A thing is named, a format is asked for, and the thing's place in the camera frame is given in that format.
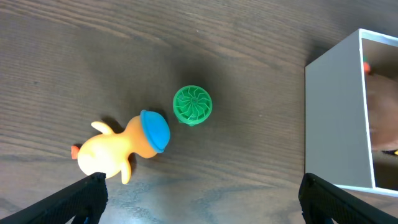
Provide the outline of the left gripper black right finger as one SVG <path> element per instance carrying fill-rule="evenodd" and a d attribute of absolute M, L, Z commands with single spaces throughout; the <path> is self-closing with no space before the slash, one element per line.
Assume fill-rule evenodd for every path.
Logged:
<path fill-rule="evenodd" d="M 397 224 L 397 218 L 312 173 L 300 184 L 298 199 L 306 224 Z"/>

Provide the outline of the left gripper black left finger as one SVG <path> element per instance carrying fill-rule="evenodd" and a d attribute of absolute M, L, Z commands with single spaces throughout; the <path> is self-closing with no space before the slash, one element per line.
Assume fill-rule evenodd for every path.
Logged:
<path fill-rule="evenodd" d="M 1 219 L 3 224 L 98 223 L 108 202 L 106 174 L 96 172 Z"/>

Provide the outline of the brown plush bear toy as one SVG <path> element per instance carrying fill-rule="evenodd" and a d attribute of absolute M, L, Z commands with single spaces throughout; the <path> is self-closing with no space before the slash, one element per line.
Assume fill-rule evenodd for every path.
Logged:
<path fill-rule="evenodd" d="M 369 133 L 373 151 L 397 150 L 397 80 L 376 74 L 363 60 Z"/>

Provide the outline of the yellow grey toy truck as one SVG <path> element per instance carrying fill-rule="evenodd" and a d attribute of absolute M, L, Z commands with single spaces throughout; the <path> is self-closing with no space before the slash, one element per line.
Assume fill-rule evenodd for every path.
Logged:
<path fill-rule="evenodd" d="M 383 153 L 392 155 L 392 156 L 398 156 L 398 150 L 383 151 Z"/>

